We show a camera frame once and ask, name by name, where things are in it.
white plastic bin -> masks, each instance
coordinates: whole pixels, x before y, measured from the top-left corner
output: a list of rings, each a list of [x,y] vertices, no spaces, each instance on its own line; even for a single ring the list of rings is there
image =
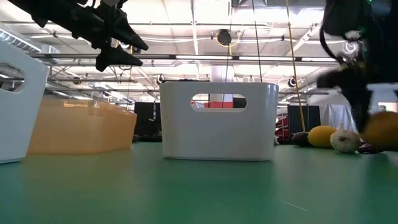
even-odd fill
[[[163,153],[176,159],[266,161],[274,152],[278,89],[271,83],[160,85]],[[199,93],[240,94],[245,109],[198,109]]]
[[[26,156],[47,81],[48,68],[22,50],[0,41],[0,62],[20,69],[25,82],[15,91],[0,89],[0,164]]]

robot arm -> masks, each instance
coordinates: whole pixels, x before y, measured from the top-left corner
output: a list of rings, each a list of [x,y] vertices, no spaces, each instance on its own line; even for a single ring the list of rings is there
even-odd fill
[[[121,47],[111,46],[111,39],[147,50],[148,45],[131,29],[127,15],[121,10],[127,0],[102,0],[97,8],[85,5],[88,0],[9,0],[28,12],[41,27],[52,21],[72,32],[74,38],[84,38],[94,49],[101,49],[96,58],[97,70],[109,65],[136,65],[142,62]]]
[[[358,131],[364,131],[369,120],[372,92],[366,86],[372,83],[397,83],[398,1],[395,0],[326,0],[320,41],[340,68],[321,75],[319,88],[340,87],[349,101]],[[356,30],[358,38],[349,39],[346,33]],[[354,57],[335,55],[328,48],[325,34],[340,36],[357,42],[359,52]]]

ceiling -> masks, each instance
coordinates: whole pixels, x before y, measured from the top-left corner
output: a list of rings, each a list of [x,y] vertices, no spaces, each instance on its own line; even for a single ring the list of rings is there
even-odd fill
[[[268,0],[268,6],[259,6],[255,15],[251,7],[242,5],[234,7],[229,14],[229,0],[145,0],[128,1],[123,6],[127,13],[131,27],[145,40],[148,51],[141,54],[175,54],[175,55],[229,55],[228,48],[220,45],[214,36],[220,29],[231,28],[233,47],[232,55],[278,56],[290,57],[290,34],[288,30],[287,10],[282,1]],[[291,38],[293,40],[294,55],[296,57],[327,57],[319,44],[318,29],[322,21],[324,0],[296,0],[291,1],[290,23],[292,25]],[[48,24],[40,28],[30,18],[28,13],[20,10],[7,0],[0,0],[0,21],[12,30],[30,38],[32,41],[48,44],[59,49],[63,54],[98,54],[85,40],[71,38],[71,33],[55,24]],[[335,51],[346,50],[347,43],[335,37],[326,37],[330,48]],[[211,67],[215,66],[206,61],[195,63],[181,63],[176,67],[170,66],[172,60],[143,60],[144,64],[155,63],[155,67],[141,67],[123,70],[125,67],[107,68],[99,72],[93,64],[85,67],[53,66],[53,74],[60,69],[55,78],[95,78],[112,80],[132,79],[137,83],[111,83],[110,88],[156,89],[156,78],[162,74],[165,78],[209,79]],[[294,75],[294,68],[290,62],[280,64],[233,63],[235,82],[259,82],[260,68],[265,82],[277,83],[280,90],[293,91],[287,82]],[[337,65],[322,66],[320,64],[298,64],[297,78],[305,80],[299,87],[304,87],[315,81],[316,77]],[[71,88],[89,88],[87,82],[74,85],[65,82]],[[135,93],[132,100],[154,100],[145,93]]]

green table surface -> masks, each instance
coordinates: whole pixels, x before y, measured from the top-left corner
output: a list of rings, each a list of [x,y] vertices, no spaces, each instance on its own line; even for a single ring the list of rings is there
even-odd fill
[[[278,146],[272,162],[164,159],[160,143],[0,165],[0,223],[398,223],[398,153]]]

white curtain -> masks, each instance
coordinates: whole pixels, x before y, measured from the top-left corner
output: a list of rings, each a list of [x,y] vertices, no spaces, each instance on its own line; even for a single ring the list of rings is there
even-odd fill
[[[358,132],[349,106],[321,105],[319,106],[319,110],[321,125]]]

